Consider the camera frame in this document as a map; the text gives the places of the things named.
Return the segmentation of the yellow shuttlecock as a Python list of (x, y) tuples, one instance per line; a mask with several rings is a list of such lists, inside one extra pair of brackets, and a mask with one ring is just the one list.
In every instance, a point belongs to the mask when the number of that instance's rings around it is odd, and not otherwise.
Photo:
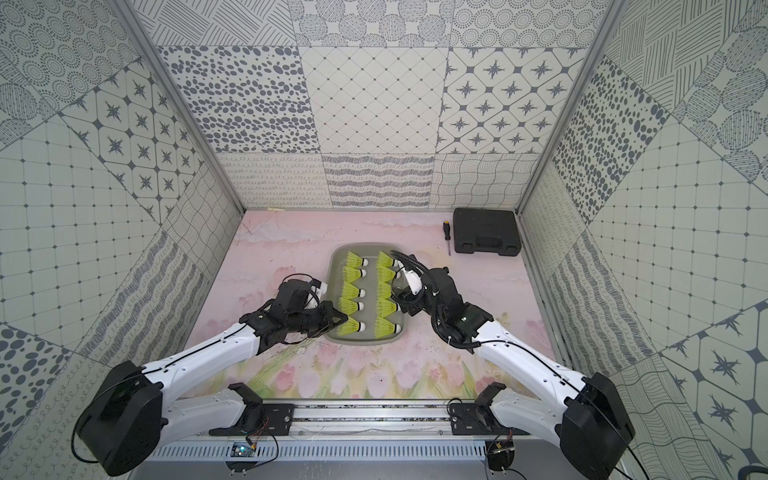
[(392, 298), (392, 286), (389, 283), (378, 282), (376, 292), (379, 300), (389, 300)]
[(339, 336), (347, 336), (354, 333), (360, 333), (365, 330), (365, 324), (349, 317), (346, 322), (339, 325), (336, 333)]
[(346, 267), (361, 270), (366, 268), (368, 265), (369, 265), (368, 259), (363, 258), (352, 251), (348, 251), (346, 253), (346, 257), (345, 257)]
[(362, 299), (365, 296), (366, 296), (366, 291), (364, 289), (359, 288), (348, 282), (343, 283), (340, 298), (357, 300), (357, 299)]
[(401, 263), (384, 251), (380, 251), (377, 257), (377, 266), (380, 268), (388, 268), (390, 270), (398, 270), (401, 267)]
[(377, 280), (382, 283), (391, 283), (396, 278), (396, 272), (387, 267), (377, 268)]
[(364, 304), (360, 301), (341, 298), (338, 301), (338, 310), (345, 315), (351, 316), (364, 309)]
[(386, 318), (398, 311), (398, 306), (389, 299), (378, 299), (376, 303), (376, 314), (379, 317)]
[(379, 317), (374, 324), (374, 338), (383, 339), (401, 332), (402, 326), (386, 318)]
[(342, 268), (342, 278), (344, 282), (354, 283), (355, 281), (364, 278), (366, 275), (366, 270), (362, 268), (353, 268), (348, 266), (344, 266)]

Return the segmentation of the grey plastic storage box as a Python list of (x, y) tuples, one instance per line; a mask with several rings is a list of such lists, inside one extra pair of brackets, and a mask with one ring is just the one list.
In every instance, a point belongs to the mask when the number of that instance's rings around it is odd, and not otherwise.
[(394, 259), (393, 245), (358, 243), (337, 249), (328, 271), (325, 298), (347, 315), (328, 340), (354, 346), (392, 343), (402, 337), (406, 320), (392, 299), (392, 289), (406, 284), (402, 263)]

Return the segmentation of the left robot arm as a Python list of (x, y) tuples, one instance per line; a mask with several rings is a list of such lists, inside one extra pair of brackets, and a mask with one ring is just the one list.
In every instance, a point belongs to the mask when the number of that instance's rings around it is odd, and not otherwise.
[(106, 474), (126, 474), (157, 448), (197, 433), (241, 436), (255, 447), (271, 425), (262, 398), (242, 382), (206, 397), (186, 393), (228, 367), (285, 342), (291, 333), (316, 338), (348, 322), (322, 299), (318, 280), (289, 279), (275, 298), (223, 332), (167, 358), (113, 367), (73, 428)]

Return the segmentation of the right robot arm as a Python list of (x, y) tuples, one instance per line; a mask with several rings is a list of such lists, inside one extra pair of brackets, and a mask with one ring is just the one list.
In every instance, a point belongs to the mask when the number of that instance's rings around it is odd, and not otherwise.
[(635, 429), (608, 377), (587, 377), (519, 340), (490, 313), (464, 301), (445, 268), (401, 270), (392, 299), (408, 315), (428, 314), (443, 342), (495, 364), (536, 397), (516, 400), (505, 386), (492, 385), (476, 400), (483, 417), (558, 446), (588, 479), (607, 479), (617, 471)]

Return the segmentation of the black plastic tool case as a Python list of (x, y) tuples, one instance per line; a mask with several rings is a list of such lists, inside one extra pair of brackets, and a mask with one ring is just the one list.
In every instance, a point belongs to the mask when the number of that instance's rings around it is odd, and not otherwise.
[(456, 253), (482, 252), (516, 257), (522, 250), (522, 240), (513, 211), (457, 208), (453, 212), (452, 220)]

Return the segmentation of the black round connector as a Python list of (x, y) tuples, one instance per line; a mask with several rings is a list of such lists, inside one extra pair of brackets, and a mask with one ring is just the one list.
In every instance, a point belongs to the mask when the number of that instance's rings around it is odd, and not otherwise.
[(510, 470), (514, 462), (516, 448), (512, 440), (493, 440), (486, 443), (486, 465), (491, 472)]

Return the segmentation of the green circuit board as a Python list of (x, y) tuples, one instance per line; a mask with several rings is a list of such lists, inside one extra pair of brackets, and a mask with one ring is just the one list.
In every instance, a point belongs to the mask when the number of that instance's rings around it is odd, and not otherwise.
[(247, 442), (235, 442), (230, 452), (231, 458), (252, 458), (254, 455), (254, 446)]

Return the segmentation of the black handled screwdriver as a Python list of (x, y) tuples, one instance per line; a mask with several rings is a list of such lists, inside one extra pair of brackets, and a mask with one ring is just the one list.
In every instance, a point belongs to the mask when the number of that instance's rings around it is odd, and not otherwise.
[(446, 243), (446, 250), (449, 256), (452, 255), (452, 245), (451, 245), (451, 226), (449, 221), (444, 221), (442, 224), (442, 231), (444, 240)]

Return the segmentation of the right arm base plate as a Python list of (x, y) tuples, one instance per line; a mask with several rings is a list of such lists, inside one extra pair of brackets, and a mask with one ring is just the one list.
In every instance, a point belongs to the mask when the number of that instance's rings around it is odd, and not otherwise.
[(447, 413), (454, 436), (528, 435), (523, 430), (502, 426), (487, 408), (475, 403), (451, 401)]

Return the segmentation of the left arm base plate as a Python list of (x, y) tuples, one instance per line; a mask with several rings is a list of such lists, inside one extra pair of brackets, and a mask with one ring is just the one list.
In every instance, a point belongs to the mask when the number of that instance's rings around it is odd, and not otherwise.
[(230, 427), (211, 429), (214, 437), (272, 434), (287, 436), (292, 425), (294, 404), (262, 404), (246, 406), (239, 419)]

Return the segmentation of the aluminium mounting rail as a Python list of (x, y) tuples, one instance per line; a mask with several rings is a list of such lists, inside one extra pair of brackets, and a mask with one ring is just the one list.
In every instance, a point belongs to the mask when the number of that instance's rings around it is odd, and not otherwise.
[[(289, 434), (296, 434), (304, 425), (316, 429), (334, 425), (338, 429), (359, 427), (387, 432), (399, 428), (418, 431), (429, 424), (444, 423), (451, 431), (448, 403), (294, 404), (296, 408)], [(502, 394), (493, 400), (465, 403), (487, 408), (504, 427), (523, 430), (556, 445), (563, 439), (598, 439), (620, 425), (617, 415), (610, 412), (605, 404), (590, 404), (586, 400), (570, 400), (561, 416), (535, 401), (514, 395)], [(209, 435), (211, 429), (230, 427), (246, 406), (262, 404), (290, 403), (244, 399), (236, 392), (226, 390), (206, 397), (179, 400), (168, 407), (162, 407), (159, 401), (150, 401), (141, 407), (126, 407), (117, 417), (117, 428), (120, 435), (141, 441), (154, 449), (192, 435)]]

